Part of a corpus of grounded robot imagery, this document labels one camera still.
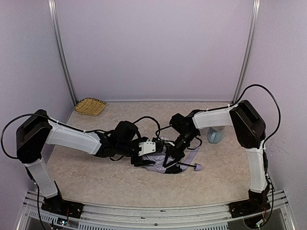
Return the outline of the lavender folding umbrella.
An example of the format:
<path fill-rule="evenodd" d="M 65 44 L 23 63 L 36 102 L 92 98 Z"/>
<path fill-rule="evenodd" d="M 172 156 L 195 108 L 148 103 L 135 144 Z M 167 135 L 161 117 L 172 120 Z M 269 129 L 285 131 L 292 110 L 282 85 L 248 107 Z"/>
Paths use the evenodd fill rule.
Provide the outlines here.
<path fill-rule="evenodd" d="M 198 151 L 199 151 L 198 148 L 191 150 L 184 161 L 180 160 L 179 162 L 174 164 L 174 165 L 179 165 L 181 167 L 181 169 L 183 170 L 181 173 L 186 171 L 188 169 L 188 167 L 193 168 L 194 171 L 197 171 L 197 172 L 201 171 L 201 165 L 200 164 L 197 164 L 197 163 L 192 164 L 192 161 L 194 160 Z M 166 152 L 166 150 L 164 150 L 162 153 L 151 153 L 151 154 L 143 155 L 142 158 L 144 160 L 154 161 L 155 164 L 154 165 L 148 165 L 148 166 L 141 166 L 141 167 L 145 168 L 148 171 L 165 174 L 165 170 L 167 169 L 167 168 L 163 167 L 165 152 Z"/>

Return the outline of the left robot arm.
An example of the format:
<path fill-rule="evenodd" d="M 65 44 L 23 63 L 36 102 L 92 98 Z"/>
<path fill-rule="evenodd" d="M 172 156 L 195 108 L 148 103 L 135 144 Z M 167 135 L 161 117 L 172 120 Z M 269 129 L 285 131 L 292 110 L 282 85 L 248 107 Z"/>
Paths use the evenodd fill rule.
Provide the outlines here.
<path fill-rule="evenodd" d="M 45 145 L 63 146 L 99 158 L 115 155 L 142 158 L 162 149 L 155 140 L 142 137 L 138 127 L 129 121 L 119 122 L 110 131 L 87 131 L 61 123 L 42 109 L 18 116 L 14 121 L 24 117 L 27 120 L 16 131 L 16 156 L 8 157 L 19 160 L 26 167 L 45 201 L 51 204 L 61 204 L 63 199 L 43 160 L 41 151 Z"/>

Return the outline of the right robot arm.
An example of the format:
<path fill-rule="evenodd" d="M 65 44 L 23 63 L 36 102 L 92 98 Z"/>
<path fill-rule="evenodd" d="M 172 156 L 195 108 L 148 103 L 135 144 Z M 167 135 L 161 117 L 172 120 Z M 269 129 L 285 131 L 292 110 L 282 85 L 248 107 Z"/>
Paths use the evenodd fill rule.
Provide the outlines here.
<path fill-rule="evenodd" d="M 191 141 L 200 135 L 200 130 L 207 127 L 232 126 L 237 141 L 245 150 L 250 173 L 249 202 L 259 204 L 267 202 L 271 183 L 268 180 L 268 159 L 265 144 L 270 139 L 266 136 L 266 124 L 248 100 L 238 99 L 228 106 L 212 109 L 196 109 L 187 116 L 175 114 L 169 125 L 179 133 L 174 143 L 166 148 L 164 167 L 179 162 L 184 150 Z"/>

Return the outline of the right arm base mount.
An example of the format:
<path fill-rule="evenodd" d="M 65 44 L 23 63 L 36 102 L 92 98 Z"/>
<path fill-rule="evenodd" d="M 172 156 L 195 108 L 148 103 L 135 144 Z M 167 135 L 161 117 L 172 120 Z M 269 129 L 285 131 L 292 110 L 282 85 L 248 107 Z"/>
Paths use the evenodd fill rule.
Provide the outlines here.
<path fill-rule="evenodd" d="M 248 216 L 251 214 L 259 213 L 264 210 L 271 208 L 268 201 L 259 203 L 257 200 L 242 200 L 236 201 L 229 204 L 229 209 L 232 218 L 238 218 L 243 216 Z"/>

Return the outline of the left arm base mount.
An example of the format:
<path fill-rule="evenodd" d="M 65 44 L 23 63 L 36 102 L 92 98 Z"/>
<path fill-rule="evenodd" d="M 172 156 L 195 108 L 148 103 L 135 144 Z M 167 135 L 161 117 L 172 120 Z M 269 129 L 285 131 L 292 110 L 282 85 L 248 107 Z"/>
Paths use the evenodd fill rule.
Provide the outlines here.
<path fill-rule="evenodd" d="M 61 202 L 44 201 L 41 208 L 42 210 L 48 211 L 53 214 L 80 219 L 83 211 L 83 204 L 68 200 L 63 200 Z"/>

